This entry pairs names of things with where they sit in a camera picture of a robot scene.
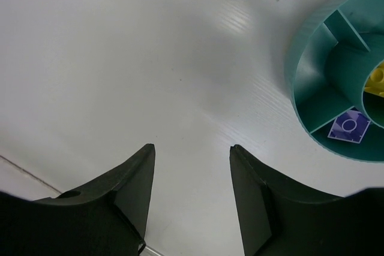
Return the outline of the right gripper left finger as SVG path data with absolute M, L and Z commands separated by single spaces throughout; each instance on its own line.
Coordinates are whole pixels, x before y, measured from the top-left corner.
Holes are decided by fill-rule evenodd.
M 1 255 L 140 255 L 155 168 L 146 144 L 117 167 L 56 198 L 1 193 Z

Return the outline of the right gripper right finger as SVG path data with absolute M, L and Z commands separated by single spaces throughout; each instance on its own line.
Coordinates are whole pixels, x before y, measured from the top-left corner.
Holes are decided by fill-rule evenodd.
M 382 255 L 383 189 L 347 197 L 306 186 L 240 145 L 230 171 L 245 255 Z

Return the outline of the dark purple square lego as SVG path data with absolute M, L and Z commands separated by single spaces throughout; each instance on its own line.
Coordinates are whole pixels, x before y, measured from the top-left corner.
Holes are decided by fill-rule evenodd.
M 335 118 L 328 133 L 328 138 L 360 144 L 371 121 L 356 109 L 348 110 Z

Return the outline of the yellow 2x4 lego brick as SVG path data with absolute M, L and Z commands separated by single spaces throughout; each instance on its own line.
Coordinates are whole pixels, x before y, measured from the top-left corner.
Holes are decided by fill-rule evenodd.
M 376 67 L 367 79 L 364 91 L 378 97 L 384 96 L 384 63 Z

